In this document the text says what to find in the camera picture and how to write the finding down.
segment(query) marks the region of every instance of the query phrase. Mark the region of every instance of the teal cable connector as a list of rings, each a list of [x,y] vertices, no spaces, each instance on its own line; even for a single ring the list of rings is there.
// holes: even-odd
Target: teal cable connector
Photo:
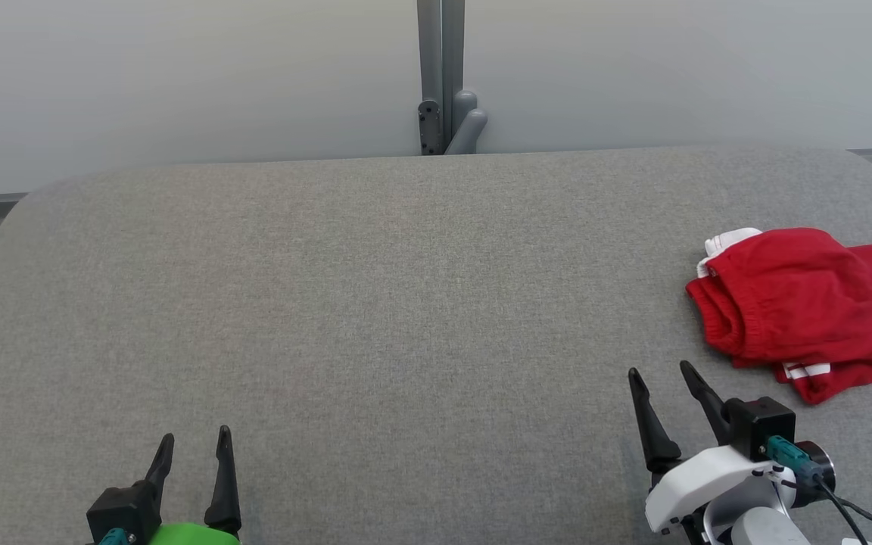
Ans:
[[[765,455],[780,466],[792,469],[796,480],[807,487],[816,487],[816,476],[823,476],[823,468],[813,462],[802,448],[786,441],[781,435],[772,435],[765,441]]]
[[[108,531],[96,545],[130,545],[130,540],[127,539],[127,532],[123,528],[114,528]]]

